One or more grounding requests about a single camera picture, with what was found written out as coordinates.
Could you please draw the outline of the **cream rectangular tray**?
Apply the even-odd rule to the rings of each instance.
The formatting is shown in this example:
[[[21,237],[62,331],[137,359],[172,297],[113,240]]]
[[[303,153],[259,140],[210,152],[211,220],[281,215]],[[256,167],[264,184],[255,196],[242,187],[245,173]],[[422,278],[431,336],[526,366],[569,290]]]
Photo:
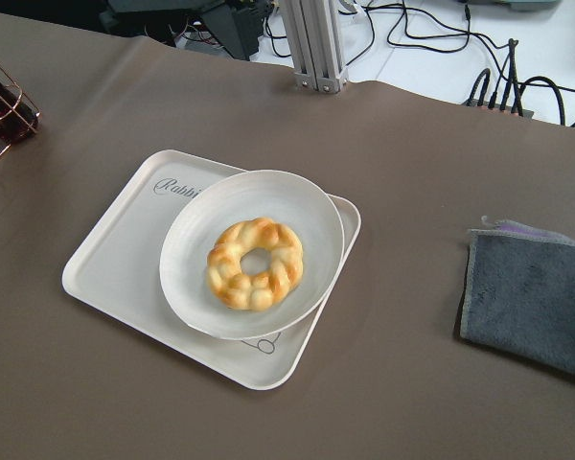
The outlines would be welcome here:
[[[177,318],[160,287],[162,243],[195,190],[239,168],[163,150],[147,159],[109,206],[62,274],[64,290],[131,328],[254,390],[293,373],[321,315],[261,338],[221,340]]]

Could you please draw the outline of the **tea bottle with label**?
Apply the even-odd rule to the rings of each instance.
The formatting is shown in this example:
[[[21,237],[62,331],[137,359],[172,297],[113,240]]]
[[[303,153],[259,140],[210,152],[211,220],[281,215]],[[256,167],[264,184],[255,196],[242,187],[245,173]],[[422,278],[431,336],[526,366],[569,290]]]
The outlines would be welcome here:
[[[38,119],[26,104],[25,96],[16,90],[12,92],[0,81],[0,139],[5,143],[16,143],[35,133]]]

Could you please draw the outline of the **black device box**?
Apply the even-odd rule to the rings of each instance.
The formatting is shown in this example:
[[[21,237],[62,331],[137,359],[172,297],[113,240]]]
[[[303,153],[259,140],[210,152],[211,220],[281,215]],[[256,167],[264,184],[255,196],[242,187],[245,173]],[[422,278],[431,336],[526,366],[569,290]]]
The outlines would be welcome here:
[[[156,38],[169,39],[169,27],[192,29],[196,21],[232,58],[249,60],[259,51],[271,1],[106,1],[99,14],[107,33],[144,35],[156,28]]]

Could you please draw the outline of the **aluminium frame post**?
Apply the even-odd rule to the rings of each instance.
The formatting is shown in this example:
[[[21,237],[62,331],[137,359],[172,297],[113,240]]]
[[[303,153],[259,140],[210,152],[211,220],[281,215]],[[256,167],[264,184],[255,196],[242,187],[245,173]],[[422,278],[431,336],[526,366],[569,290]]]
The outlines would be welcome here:
[[[296,84],[335,94],[347,81],[335,1],[280,2]]]

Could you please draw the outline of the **grey folded cloth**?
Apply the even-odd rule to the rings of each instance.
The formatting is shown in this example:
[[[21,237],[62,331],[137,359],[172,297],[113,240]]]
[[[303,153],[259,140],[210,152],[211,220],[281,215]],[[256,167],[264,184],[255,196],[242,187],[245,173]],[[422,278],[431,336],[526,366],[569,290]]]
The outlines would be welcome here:
[[[575,376],[575,240],[507,219],[471,230],[459,334]]]

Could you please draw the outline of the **white round plate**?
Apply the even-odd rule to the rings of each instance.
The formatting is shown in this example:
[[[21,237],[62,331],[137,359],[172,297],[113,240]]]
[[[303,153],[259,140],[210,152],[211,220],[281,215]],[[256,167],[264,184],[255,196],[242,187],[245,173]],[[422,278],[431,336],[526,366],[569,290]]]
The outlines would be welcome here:
[[[304,246],[304,276],[266,311],[232,310],[207,286],[207,255],[230,225],[259,217],[296,233]],[[334,286],[343,250],[341,218],[317,185],[290,172],[243,172],[208,187],[175,218],[161,251],[161,287],[189,327],[219,339],[260,337],[292,326],[318,306]]]

